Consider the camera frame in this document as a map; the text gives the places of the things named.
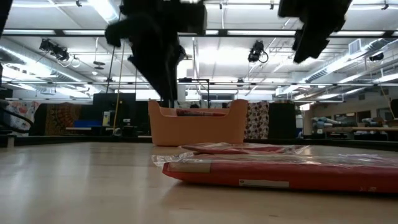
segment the ceiling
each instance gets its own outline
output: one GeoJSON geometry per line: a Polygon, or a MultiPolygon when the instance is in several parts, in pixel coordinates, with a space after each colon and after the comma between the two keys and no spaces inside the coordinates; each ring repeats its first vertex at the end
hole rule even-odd
{"type": "MultiPolygon", "coordinates": [[[[112,1],[114,6],[119,1],[112,1]]],[[[354,5],[348,11],[346,30],[386,30],[397,29],[398,24],[398,1],[388,1],[390,9],[380,10],[384,1],[374,0],[354,0],[354,5]]],[[[98,10],[81,1],[83,7],[73,6],[75,1],[56,1],[56,0],[14,0],[14,7],[11,9],[9,19],[6,24],[7,29],[104,29],[108,23],[103,19],[98,10]]],[[[298,19],[279,18],[277,8],[269,10],[270,0],[258,1],[233,1],[224,0],[228,3],[224,10],[219,9],[219,1],[208,1],[208,29],[299,29],[302,24],[298,19]],[[250,6],[248,4],[263,4],[262,6],[250,6]]],[[[39,50],[42,41],[40,37],[3,37],[11,40],[23,48],[29,49],[40,55],[44,53],[39,50]]],[[[131,54],[131,49],[126,46],[124,49],[123,65],[122,49],[115,49],[115,56],[112,57],[112,46],[106,43],[105,38],[98,39],[98,49],[96,50],[96,39],[91,37],[55,37],[51,40],[61,46],[67,47],[68,52],[79,59],[75,60],[67,67],[70,71],[83,75],[89,80],[104,81],[109,73],[111,77],[118,81],[120,74],[122,81],[133,82],[135,80],[136,69],[126,59],[131,54]],[[104,62],[104,70],[95,70],[93,62],[97,60],[104,62]]],[[[348,44],[354,39],[331,39],[328,47],[323,51],[318,59],[308,59],[304,63],[297,65],[292,62],[291,38],[232,38],[232,37],[197,37],[199,73],[198,78],[209,78],[214,82],[236,82],[238,78],[244,78],[245,82],[296,82],[295,75],[306,75],[309,71],[321,68],[348,50],[348,44]],[[256,40],[262,40],[267,46],[266,52],[269,54],[269,61],[261,66],[248,63],[248,53],[256,40]]],[[[191,37],[181,37],[181,45],[187,53],[193,55],[193,39],[191,37]]],[[[388,47],[386,59],[395,57],[395,44],[388,47]]],[[[57,61],[50,55],[45,58],[57,64],[57,61]]],[[[358,60],[348,66],[341,68],[335,73],[342,73],[345,77],[355,75],[367,68],[364,60],[358,60]]],[[[180,70],[193,67],[193,61],[187,60],[182,63],[180,70]]],[[[137,80],[144,82],[144,77],[137,73],[137,80]]],[[[328,82],[338,82],[338,77],[329,79],[328,82]]],[[[121,88],[132,88],[123,85],[121,88]]],[[[150,86],[139,86],[139,88],[150,88],[150,86]]],[[[236,86],[213,86],[216,89],[237,89],[236,86]]],[[[276,86],[260,86],[257,90],[275,90],[276,86]]]]}

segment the white label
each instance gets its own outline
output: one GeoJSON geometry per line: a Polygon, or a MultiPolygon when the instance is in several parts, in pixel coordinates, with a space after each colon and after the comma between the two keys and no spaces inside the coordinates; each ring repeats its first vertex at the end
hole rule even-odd
{"type": "Polygon", "coordinates": [[[289,188],[288,181],[271,180],[239,180],[241,187],[271,187],[271,188],[289,188]]]}

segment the plastic wrap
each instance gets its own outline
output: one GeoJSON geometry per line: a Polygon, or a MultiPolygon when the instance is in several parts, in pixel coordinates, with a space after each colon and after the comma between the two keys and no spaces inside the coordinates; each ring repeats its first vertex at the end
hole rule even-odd
{"type": "Polygon", "coordinates": [[[300,154],[308,146],[275,146],[270,144],[228,144],[221,143],[199,143],[180,146],[195,152],[205,154],[300,154]]]}
{"type": "Polygon", "coordinates": [[[398,159],[378,155],[200,154],[154,156],[170,177],[198,184],[297,190],[398,192],[398,159]]]}

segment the red package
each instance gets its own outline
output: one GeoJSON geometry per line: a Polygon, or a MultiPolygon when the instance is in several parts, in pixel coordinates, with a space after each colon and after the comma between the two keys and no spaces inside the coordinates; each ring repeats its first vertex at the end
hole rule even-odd
{"type": "Polygon", "coordinates": [[[398,159],[375,155],[195,154],[162,157],[167,176],[198,184],[398,193],[398,159]]]}
{"type": "Polygon", "coordinates": [[[270,144],[228,144],[221,143],[199,143],[181,146],[183,149],[188,149],[204,154],[300,154],[307,146],[275,146],[270,144]]]}

